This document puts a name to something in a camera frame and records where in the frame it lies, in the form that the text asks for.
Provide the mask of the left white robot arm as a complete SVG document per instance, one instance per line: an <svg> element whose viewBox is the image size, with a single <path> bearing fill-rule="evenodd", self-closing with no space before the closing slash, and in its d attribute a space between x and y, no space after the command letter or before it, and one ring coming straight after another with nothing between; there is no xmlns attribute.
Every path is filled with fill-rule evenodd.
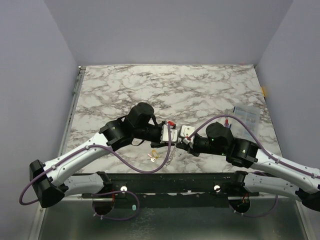
<svg viewBox="0 0 320 240"><path fill-rule="evenodd" d="M166 122L158 124L153 107L140 102L127 115L107 122L75 149L46 162L33 161L29 165L29 186L43 208L52 207L72 195L106 197L111 186L105 173L80 176L76 172L103 156L118 158L116 151L131 145L134 139L170 145L171 137L170 126Z"/></svg>

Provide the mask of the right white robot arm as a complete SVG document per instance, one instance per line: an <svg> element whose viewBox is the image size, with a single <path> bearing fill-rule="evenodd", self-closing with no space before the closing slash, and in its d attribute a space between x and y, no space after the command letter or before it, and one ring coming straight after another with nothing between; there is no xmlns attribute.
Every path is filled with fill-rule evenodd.
<svg viewBox="0 0 320 240"><path fill-rule="evenodd" d="M215 122L207 126L206 137L196 135L191 126L182 127L180 136L190 152L224 155L239 168L265 172L257 177L247 173L230 182L229 189L240 196L244 192L264 192L292 197L305 207L320 210L320 170L280 157L262 146L233 136L231 130Z"/></svg>

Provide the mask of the yellow key tag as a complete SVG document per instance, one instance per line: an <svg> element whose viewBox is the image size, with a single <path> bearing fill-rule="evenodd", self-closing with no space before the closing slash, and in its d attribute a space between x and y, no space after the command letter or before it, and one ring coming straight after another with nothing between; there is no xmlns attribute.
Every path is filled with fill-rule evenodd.
<svg viewBox="0 0 320 240"><path fill-rule="evenodd" d="M153 149L153 150L151 151L151 155L152 155L152 157L153 157L154 159L158 159L158 158L159 158L159 154L158 154L158 152L157 152L155 149Z"/></svg>

